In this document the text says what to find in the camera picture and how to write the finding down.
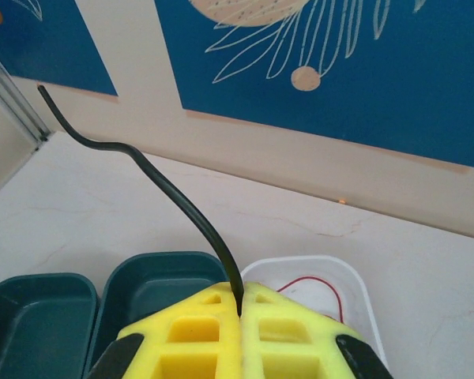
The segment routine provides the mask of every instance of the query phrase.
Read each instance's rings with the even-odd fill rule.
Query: blue artwork
[[[185,109],[474,167],[474,0],[155,0]]]
[[[0,0],[0,62],[14,76],[117,95],[74,0]]]

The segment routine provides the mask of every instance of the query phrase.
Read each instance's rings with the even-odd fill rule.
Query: white marble surface
[[[352,265],[396,379],[474,378],[474,239],[150,159],[213,222],[240,268],[318,253]],[[79,272],[101,292],[124,259],[169,250],[211,251],[129,157],[89,150],[63,133],[0,192],[0,281]]]

